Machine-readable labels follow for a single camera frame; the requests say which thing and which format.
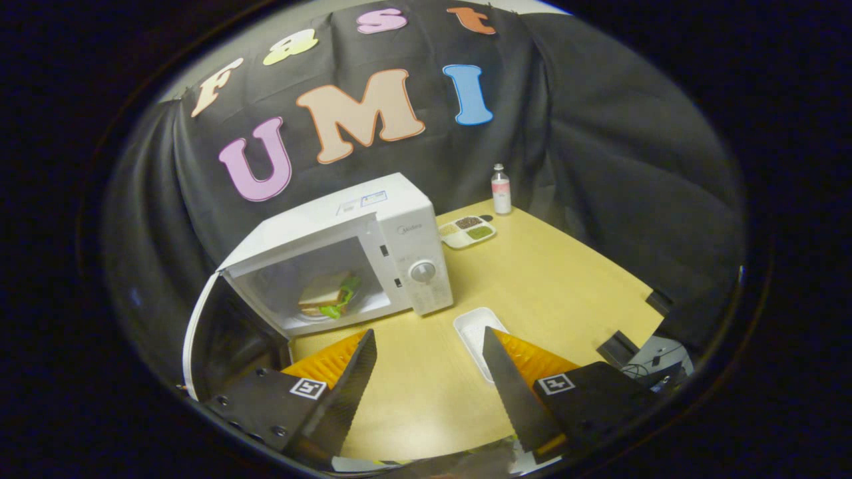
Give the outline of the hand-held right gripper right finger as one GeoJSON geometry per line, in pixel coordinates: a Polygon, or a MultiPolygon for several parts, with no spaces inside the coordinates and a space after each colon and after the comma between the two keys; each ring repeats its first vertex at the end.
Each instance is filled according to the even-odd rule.
{"type": "Polygon", "coordinates": [[[590,456],[660,401],[606,362],[578,366],[492,327],[482,355],[521,448],[536,460],[590,456]]]}

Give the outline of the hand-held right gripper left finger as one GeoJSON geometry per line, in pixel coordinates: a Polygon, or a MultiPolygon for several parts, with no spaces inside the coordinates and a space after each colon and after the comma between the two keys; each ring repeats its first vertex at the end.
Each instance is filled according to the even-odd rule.
{"type": "Polygon", "coordinates": [[[204,406],[252,442],[313,469],[331,469],[377,361],[371,329],[283,370],[255,367],[204,406]]]}

